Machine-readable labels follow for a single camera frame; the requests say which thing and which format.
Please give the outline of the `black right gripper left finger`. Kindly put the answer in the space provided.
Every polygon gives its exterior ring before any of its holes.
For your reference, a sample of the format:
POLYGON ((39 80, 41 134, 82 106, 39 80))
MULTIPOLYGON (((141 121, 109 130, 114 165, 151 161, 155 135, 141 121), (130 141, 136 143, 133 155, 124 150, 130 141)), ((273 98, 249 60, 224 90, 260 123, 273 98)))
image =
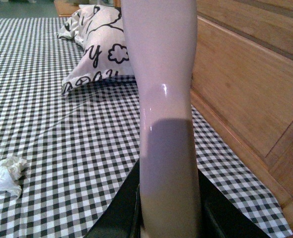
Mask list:
POLYGON ((140 162, 137 161, 112 202, 86 238, 140 238, 140 162))

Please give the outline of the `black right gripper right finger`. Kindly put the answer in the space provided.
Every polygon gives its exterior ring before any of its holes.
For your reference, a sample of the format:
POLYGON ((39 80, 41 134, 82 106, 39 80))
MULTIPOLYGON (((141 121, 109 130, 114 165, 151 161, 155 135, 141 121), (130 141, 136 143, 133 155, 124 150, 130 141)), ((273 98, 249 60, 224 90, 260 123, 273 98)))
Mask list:
POLYGON ((267 238, 209 179, 198 172, 205 238, 267 238))

